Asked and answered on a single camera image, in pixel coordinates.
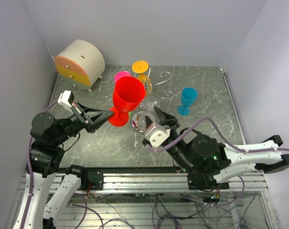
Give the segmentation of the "clear wine glass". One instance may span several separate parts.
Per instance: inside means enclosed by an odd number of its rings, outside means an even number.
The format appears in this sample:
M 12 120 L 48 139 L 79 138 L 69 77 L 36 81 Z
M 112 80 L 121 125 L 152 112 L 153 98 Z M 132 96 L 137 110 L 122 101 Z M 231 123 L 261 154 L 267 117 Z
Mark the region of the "clear wine glass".
M 154 111 L 154 107 L 159 108 L 160 102 L 153 96 L 146 96 L 140 103 L 140 106 L 145 110 Z

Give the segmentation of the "red plastic wine glass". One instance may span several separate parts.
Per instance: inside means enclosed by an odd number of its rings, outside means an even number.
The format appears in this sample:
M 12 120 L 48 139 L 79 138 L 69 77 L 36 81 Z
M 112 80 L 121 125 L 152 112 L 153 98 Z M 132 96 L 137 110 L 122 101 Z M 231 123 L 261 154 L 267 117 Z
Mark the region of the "red plastic wine glass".
M 108 118 L 111 125 L 121 127 L 127 124 L 129 112 L 135 110 L 145 98 L 146 90 L 140 80 L 132 76 L 120 78 L 113 91 L 113 107 L 110 111 L 114 114 Z

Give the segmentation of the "blue plastic wine glass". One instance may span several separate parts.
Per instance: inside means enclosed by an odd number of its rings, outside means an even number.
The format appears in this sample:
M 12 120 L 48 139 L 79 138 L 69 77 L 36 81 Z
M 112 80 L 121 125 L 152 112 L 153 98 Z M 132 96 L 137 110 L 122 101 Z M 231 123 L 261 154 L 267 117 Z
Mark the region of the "blue plastic wine glass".
M 181 106 L 178 107 L 178 114 L 187 116 L 190 113 L 190 106 L 194 104 L 197 98 L 197 91 L 194 88 L 186 87 L 182 90 Z

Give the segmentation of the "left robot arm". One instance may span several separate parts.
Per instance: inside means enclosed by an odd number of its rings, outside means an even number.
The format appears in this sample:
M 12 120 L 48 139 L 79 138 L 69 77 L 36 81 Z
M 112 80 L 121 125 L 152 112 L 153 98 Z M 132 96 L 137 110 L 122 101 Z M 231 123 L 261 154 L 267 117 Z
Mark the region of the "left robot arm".
M 28 146 L 26 187 L 15 229 L 54 229 L 56 221 L 77 189 L 89 187 L 88 169 L 72 165 L 62 185 L 48 200 L 50 187 L 66 150 L 61 146 L 71 137 L 80 137 L 81 130 L 94 133 L 114 113 L 71 103 L 72 115 L 56 119 L 48 109 L 32 119 Z

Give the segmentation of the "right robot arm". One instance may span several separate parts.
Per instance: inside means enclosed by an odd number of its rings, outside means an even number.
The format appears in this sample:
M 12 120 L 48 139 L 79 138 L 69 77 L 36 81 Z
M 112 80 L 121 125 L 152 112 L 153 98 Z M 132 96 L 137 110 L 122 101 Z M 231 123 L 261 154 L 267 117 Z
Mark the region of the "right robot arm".
M 228 180 L 243 174 L 262 171 L 265 174 L 289 168 L 289 149 L 273 135 L 252 145 L 233 145 L 227 139 L 215 138 L 197 131 L 197 124 L 177 133 L 178 120 L 154 107 L 159 121 L 144 116 L 144 146 L 153 152 L 166 151 L 180 171 L 187 174 L 189 189 L 228 189 Z

